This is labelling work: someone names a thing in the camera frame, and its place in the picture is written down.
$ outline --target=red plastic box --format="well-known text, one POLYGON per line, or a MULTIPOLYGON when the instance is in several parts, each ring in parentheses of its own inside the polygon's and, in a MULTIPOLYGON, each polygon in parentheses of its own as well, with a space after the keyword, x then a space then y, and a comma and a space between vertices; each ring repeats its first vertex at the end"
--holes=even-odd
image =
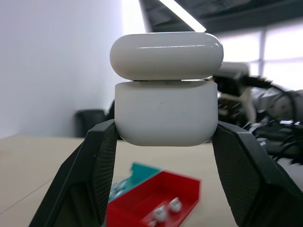
POLYGON ((178 197, 179 213, 168 211, 166 222, 157 227, 178 227, 199 201, 200 181, 168 171, 162 171, 138 185, 107 207, 107 227, 148 227, 153 211, 178 197))

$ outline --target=table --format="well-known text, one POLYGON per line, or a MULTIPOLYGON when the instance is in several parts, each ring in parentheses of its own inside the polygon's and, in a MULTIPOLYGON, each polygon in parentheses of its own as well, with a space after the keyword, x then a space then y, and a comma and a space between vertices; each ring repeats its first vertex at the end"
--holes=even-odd
MULTIPOLYGON (((83 139, 14 136, 0 140, 0 226, 27 227, 61 163, 83 139)), ((113 182, 134 162, 202 179, 201 200, 183 227, 236 227, 217 172, 213 147, 138 147, 118 141, 113 182)))

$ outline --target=black cable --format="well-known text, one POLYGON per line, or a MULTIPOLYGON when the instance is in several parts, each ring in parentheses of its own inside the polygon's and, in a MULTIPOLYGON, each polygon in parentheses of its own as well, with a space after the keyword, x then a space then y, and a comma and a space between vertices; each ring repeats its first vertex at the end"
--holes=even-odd
MULTIPOLYGON (((287 137, 285 139, 285 141, 283 142, 283 144, 286 144, 287 141, 289 141, 291 138, 295 139, 295 142, 292 142, 290 144, 288 144, 287 146, 285 146, 281 152, 277 155, 276 157, 276 161, 278 161, 280 158, 283 157, 283 154, 286 152, 287 149, 289 149, 290 147, 297 145, 299 147, 299 149, 301 151, 303 151, 303 143, 300 141, 300 138, 297 136, 297 128, 295 126, 295 123, 298 122, 298 118, 297 118, 297 107, 296 107, 296 103, 294 101, 294 97, 291 95, 290 92, 286 92, 284 91, 282 88, 280 88, 279 86, 275 85, 272 83, 272 81, 270 80, 266 80, 265 78, 262 77, 244 77, 243 78, 243 82, 245 85, 250 86, 250 87, 259 87, 259 88, 264 88, 264 89, 269 89, 269 88, 274 88, 278 91, 280 91, 283 95, 287 96, 290 103, 291 103, 291 108, 292 108, 292 123, 290 125, 293 136, 287 137)), ((275 118, 274 116, 272 116, 268 111, 267 111, 267 115, 272 118, 274 121, 276 121, 278 124, 280 124, 280 121, 275 118)))
POLYGON ((293 123, 291 125, 294 126, 294 124, 296 122, 298 122, 297 107, 296 107, 296 104, 295 104, 295 101, 294 101, 294 97, 289 92, 284 91, 283 89, 281 89, 277 85, 271 84, 271 87, 273 87, 274 89, 276 89, 278 91, 281 91, 284 95, 286 95, 289 98, 289 101, 290 101, 291 106, 292 106, 292 115, 293 115, 293 117, 292 117, 293 123))

